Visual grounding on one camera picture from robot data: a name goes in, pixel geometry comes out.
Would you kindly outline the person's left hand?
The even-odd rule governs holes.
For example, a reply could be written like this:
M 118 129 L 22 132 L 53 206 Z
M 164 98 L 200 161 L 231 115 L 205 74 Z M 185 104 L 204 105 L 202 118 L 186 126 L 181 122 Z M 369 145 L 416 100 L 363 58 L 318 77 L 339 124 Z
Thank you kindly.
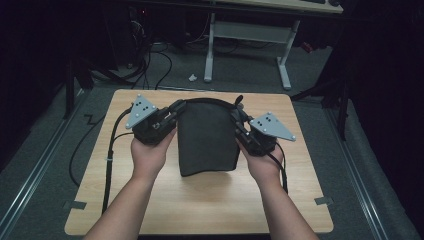
M 154 182 L 166 162 L 166 154 L 176 130 L 172 130 L 159 144 L 145 145 L 134 138 L 131 142 L 133 173 L 131 179 Z

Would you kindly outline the desk with white legs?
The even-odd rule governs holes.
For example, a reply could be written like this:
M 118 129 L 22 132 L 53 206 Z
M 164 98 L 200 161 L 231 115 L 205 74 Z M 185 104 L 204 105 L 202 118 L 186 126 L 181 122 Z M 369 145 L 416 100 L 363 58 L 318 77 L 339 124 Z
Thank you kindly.
M 296 14 L 288 26 L 271 26 L 269 24 L 248 23 L 236 20 L 217 20 L 215 14 L 209 16 L 208 52 L 205 62 L 204 81 L 209 83 L 213 79 L 214 41 L 216 38 L 277 43 L 285 46 L 282 55 L 276 58 L 282 86 L 285 90 L 291 89 L 291 82 L 287 72 L 286 61 L 295 40 L 299 25 L 300 14 L 323 14 L 324 16 L 340 16 L 343 8 L 325 4 L 314 4 L 300 0 L 211 0 L 211 5 L 218 3 L 235 4 L 242 7 L 264 7 L 266 10 L 284 10 Z

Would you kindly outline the yellow and black cloth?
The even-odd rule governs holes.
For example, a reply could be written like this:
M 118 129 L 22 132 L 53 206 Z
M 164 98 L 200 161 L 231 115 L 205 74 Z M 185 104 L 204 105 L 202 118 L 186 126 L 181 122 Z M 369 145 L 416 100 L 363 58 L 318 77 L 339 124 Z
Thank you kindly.
M 236 168 L 240 150 L 232 119 L 235 110 L 235 104 L 220 99 L 183 101 L 177 122 L 181 176 Z

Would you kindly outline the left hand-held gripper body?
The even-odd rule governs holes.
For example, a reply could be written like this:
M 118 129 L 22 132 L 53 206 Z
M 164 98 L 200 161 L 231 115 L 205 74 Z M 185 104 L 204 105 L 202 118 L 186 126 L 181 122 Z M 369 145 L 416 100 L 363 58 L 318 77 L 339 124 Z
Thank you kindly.
M 169 114 L 168 107 L 159 109 L 138 94 L 132 103 L 125 128 L 130 129 L 143 144 L 157 145 L 172 131 L 163 127 L 163 120 Z

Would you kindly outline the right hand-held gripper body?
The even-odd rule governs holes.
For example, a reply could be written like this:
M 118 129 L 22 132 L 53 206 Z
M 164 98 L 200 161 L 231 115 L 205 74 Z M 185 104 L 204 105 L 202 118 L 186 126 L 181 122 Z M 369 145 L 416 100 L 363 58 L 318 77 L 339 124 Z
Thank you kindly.
M 278 139 L 295 141 L 293 135 L 285 125 L 272 113 L 267 112 L 250 122 L 246 122 L 250 129 L 248 144 L 242 144 L 251 156 L 265 156 L 271 153 Z

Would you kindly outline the black metal stand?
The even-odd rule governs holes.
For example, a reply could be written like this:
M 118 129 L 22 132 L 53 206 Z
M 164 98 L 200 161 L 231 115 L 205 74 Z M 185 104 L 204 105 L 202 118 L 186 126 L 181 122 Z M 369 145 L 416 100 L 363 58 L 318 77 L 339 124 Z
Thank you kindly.
M 75 106 L 75 82 L 78 82 L 84 90 L 91 90 L 94 86 L 89 61 L 84 58 L 70 59 L 66 65 L 65 78 L 65 114 L 64 118 L 69 119 Z
M 308 96 L 322 96 L 323 108 L 338 109 L 336 118 L 336 130 L 342 140 L 346 140 L 345 127 L 348 117 L 349 84 L 346 80 L 331 79 L 319 81 L 315 86 L 290 97 L 292 101 L 299 101 Z

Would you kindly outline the person's right hand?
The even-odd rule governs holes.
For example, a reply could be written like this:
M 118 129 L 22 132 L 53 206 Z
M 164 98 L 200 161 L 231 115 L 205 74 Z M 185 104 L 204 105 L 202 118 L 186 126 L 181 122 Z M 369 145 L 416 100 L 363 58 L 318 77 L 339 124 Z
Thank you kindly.
M 251 176 L 260 188 L 281 185 L 280 168 L 275 162 L 275 160 L 279 162 L 283 160 L 282 152 L 279 149 L 275 149 L 270 155 L 257 157 L 251 156 L 240 142 L 237 144 L 247 160 Z

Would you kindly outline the metal floor rail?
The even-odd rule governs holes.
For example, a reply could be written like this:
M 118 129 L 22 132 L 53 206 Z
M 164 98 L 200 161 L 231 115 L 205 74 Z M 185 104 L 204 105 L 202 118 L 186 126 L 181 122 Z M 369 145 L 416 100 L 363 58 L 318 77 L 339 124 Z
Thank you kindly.
M 0 240 L 7 240 L 10 232 L 13 230 L 16 222 L 24 211 L 27 203 L 31 199 L 35 190 L 37 189 L 41 179 L 45 172 L 50 166 L 53 155 L 57 150 L 57 146 L 63 139 L 69 124 L 75 116 L 75 112 L 80 108 L 83 102 L 90 94 L 89 90 L 80 89 L 76 94 L 75 106 L 71 108 L 69 113 L 65 114 L 65 117 L 61 119 L 59 125 L 53 135 L 49 138 L 49 141 L 44 148 L 43 152 L 37 159 L 37 162 L 33 166 L 28 177 L 25 179 L 23 184 L 20 186 L 19 191 L 13 199 L 13 202 L 9 205 L 7 212 L 3 215 L 0 220 Z
M 333 110 L 325 110 L 324 113 L 331 125 L 333 135 L 335 136 L 342 151 L 343 162 L 346 166 L 347 174 L 357 196 L 361 210 L 372 232 L 374 240 L 389 240 L 386 229 L 380 219 L 374 201 L 372 200 L 355 164 L 355 160 L 351 154 L 348 144 L 345 140 L 342 139 L 340 133 L 338 132 L 336 113 Z

